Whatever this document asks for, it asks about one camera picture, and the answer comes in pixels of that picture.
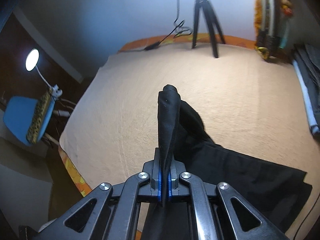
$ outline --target blue chair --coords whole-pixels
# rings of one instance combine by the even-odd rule
[[[37,101],[38,100],[33,98],[14,96],[10,99],[4,112],[3,121],[7,128],[14,134],[15,137],[17,137],[19,141],[27,146],[33,145],[32,143],[27,141],[26,136],[31,125]],[[37,142],[45,133],[52,115],[54,103],[55,101],[52,98],[48,106],[47,113],[44,117],[41,129],[39,131]]]

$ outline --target lamp head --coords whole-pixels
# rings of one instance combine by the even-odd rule
[[[36,66],[39,59],[39,51],[37,49],[32,49],[26,59],[26,69],[31,71]]]

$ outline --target white wall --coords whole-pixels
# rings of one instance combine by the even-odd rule
[[[225,35],[255,40],[255,0],[211,0]],[[195,0],[181,0],[180,19],[193,25]],[[82,76],[124,44],[168,34],[176,0],[22,0],[20,9],[52,47]],[[207,32],[201,15],[199,32]]]
[[[36,154],[40,157],[45,157],[47,154],[48,147],[43,141],[39,141],[37,144],[29,147],[24,145],[22,142],[20,142],[6,127],[6,125],[3,122],[3,116],[4,112],[0,109],[0,137],[6,139],[9,142],[12,142],[14,145],[31,152],[33,154]]]

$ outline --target floor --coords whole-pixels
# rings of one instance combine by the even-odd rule
[[[58,153],[58,147],[48,149],[46,163],[53,180],[48,218],[50,221],[65,213],[82,199],[82,195],[65,169]]]

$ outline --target bed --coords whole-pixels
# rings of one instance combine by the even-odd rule
[[[311,195],[286,235],[292,238],[320,191],[320,150],[312,138],[292,65],[264,62],[252,49],[165,44],[109,57],[77,104],[60,137],[60,155],[83,195],[102,182],[117,184],[153,159],[157,94],[174,85],[223,147],[308,174]],[[143,228],[142,206],[138,229]],[[317,203],[296,239],[320,214]]]

